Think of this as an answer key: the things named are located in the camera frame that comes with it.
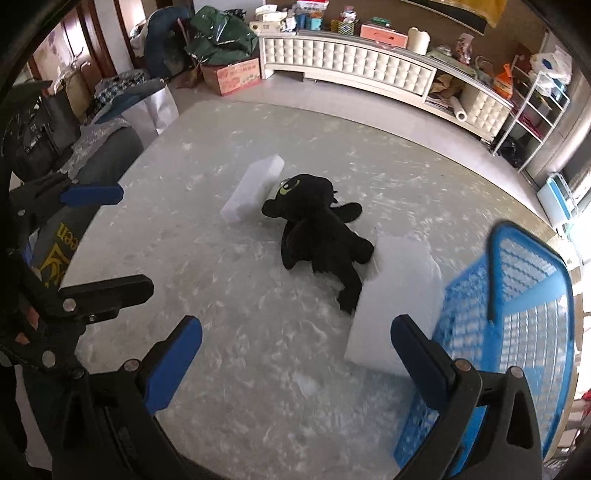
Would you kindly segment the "grey queen print shirt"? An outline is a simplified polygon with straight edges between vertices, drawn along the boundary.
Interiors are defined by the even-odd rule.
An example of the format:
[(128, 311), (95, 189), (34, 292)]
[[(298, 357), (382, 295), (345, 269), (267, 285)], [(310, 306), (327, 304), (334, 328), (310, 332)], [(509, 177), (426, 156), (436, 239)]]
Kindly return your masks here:
[(61, 209), (34, 234), (29, 265), (49, 289), (59, 289), (80, 241), (102, 206), (123, 197), (119, 180), (142, 153), (139, 135), (121, 119), (87, 127), (58, 171), (72, 184)]

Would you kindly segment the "white paper bag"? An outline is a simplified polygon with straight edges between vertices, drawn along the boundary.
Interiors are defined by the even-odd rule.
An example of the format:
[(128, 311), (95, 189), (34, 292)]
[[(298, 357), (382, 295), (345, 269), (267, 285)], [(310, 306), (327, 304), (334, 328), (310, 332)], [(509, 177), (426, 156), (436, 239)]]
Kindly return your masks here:
[(146, 149), (178, 117), (179, 111), (167, 85), (139, 100), (121, 114)]

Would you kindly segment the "blue plastic laundry basket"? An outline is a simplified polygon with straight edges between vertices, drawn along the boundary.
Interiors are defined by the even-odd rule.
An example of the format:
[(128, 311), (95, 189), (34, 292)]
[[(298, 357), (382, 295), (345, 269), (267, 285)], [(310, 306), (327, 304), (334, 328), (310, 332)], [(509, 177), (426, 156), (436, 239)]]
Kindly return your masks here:
[[(539, 426), (543, 472), (574, 371), (574, 297), (560, 255), (515, 223), (496, 223), (484, 255), (447, 286), (435, 331), (426, 337), (452, 359), (466, 359), (481, 371), (523, 370)], [(416, 389), (394, 449), (400, 471), (438, 419)]]

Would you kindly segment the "large white foam block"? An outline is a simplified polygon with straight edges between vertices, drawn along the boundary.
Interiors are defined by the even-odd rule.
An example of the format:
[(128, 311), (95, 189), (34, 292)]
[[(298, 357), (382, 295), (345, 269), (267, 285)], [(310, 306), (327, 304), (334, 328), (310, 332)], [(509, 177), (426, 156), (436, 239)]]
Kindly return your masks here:
[(430, 244), (409, 237), (379, 237), (349, 330), (346, 361), (407, 378), (391, 342), (391, 324), (407, 314), (430, 337), (443, 301), (444, 281)]

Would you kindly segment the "cardboard box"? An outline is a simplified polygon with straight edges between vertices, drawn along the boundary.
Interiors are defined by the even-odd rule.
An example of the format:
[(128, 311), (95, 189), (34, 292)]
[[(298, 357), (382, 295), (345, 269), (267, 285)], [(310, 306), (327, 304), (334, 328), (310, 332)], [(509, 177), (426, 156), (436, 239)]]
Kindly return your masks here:
[(201, 65), (204, 82), (217, 95), (228, 96), (252, 87), (262, 80), (259, 59), (253, 58), (228, 66)]

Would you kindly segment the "green plastic bag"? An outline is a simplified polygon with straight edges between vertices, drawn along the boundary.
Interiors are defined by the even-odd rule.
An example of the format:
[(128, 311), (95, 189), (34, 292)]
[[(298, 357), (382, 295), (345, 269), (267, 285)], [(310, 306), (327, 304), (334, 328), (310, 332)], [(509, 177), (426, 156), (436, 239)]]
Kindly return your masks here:
[(192, 37), (184, 50), (198, 65), (228, 66), (259, 52), (259, 36), (232, 12), (201, 7), (190, 29)]

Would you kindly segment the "black dragon plush toy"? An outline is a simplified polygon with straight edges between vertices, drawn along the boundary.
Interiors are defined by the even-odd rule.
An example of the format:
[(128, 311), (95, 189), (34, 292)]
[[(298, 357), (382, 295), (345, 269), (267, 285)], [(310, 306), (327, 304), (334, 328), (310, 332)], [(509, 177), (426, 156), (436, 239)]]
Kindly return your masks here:
[(298, 174), (280, 185), (276, 197), (264, 201), (262, 213), (286, 222), (280, 240), (283, 267), (290, 270), (308, 262), (315, 273), (337, 277), (342, 283), (339, 309), (353, 314), (363, 288), (355, 265), (369, 263), (375, 251), (370, 240), (349, 227), (363, 213), (362, 205), (340, 204), (325, 177)]

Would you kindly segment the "white paper roll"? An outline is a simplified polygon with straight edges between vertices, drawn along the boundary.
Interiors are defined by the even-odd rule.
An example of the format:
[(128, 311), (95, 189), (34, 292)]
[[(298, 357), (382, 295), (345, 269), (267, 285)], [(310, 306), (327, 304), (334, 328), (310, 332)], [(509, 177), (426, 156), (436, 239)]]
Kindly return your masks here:
[(456, 120), (459, 122), (465, 122), (468, 115), (460, 100), (456, 96), (452, 96), (449, 98), (449, 103), (453, 109)]

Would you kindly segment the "white tufted tv cabinet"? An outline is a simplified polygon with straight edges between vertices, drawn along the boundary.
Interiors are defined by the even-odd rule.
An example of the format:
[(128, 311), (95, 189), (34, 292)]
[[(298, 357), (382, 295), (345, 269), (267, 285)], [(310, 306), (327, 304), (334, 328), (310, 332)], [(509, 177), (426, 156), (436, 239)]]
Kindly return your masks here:
[[(512, 104), (491, 88), (442, 61), (399, 47), (387, 47), (327, 32), (259, 36), (263, 79), (277, 71), (344, 85), (406, 103), (448, 120), (491, 143)], [(456, 96), (467, 120), (456, 120), (449, 98)]]

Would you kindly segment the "white metal shelf rack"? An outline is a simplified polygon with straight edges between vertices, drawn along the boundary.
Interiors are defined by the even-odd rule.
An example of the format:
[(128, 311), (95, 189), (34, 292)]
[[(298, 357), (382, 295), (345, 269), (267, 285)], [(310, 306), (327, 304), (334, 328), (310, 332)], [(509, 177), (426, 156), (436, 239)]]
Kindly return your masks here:
[(519, 172), (533, 161), (556, 130), (570, 98), (566, 87), (545, 72), (533, 78), (515, 63), (512, 108), (492, 144), (491, 153), (503, 157)]

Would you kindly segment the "orange bag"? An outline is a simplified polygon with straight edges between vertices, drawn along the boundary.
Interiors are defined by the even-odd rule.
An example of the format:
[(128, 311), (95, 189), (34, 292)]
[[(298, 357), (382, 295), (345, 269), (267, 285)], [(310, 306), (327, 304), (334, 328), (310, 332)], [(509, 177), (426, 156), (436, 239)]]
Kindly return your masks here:
[(510, 63), (503, 65), (502, 71), (493, 79), (494, 91), (506, 100), (513, 96), (513, 73)]

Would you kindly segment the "pink storage box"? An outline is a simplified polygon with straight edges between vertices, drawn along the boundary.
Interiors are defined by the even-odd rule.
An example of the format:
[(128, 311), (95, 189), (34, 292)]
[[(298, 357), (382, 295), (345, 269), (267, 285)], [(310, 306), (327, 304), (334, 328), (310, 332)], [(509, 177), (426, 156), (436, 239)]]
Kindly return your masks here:
[(373, 24), (363, 24), (360, 29), (360, 37), (392, 47), (406, 48), (408, 44), (407, 34)]

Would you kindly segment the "white plastic jug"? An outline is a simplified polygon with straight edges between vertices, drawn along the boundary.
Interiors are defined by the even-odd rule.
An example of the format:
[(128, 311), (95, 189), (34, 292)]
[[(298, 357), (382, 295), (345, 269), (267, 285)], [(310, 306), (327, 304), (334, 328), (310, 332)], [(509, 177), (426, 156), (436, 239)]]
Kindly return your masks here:
[(411, 27), (408, 31), (408, 39), (406, 48), (409, 51), (420, 55), (426, 55), (431, 42), (431, 36), (427, 31)]

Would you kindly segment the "yellow hanging cloth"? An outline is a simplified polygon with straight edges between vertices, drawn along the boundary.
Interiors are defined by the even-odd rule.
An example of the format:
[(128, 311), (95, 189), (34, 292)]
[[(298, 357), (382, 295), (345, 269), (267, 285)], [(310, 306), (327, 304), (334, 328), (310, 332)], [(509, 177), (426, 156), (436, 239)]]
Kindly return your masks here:
[(485, 19), (492, 28), (497, 27), (507, 6), (507, 0), (445, 0), (444, 3)]

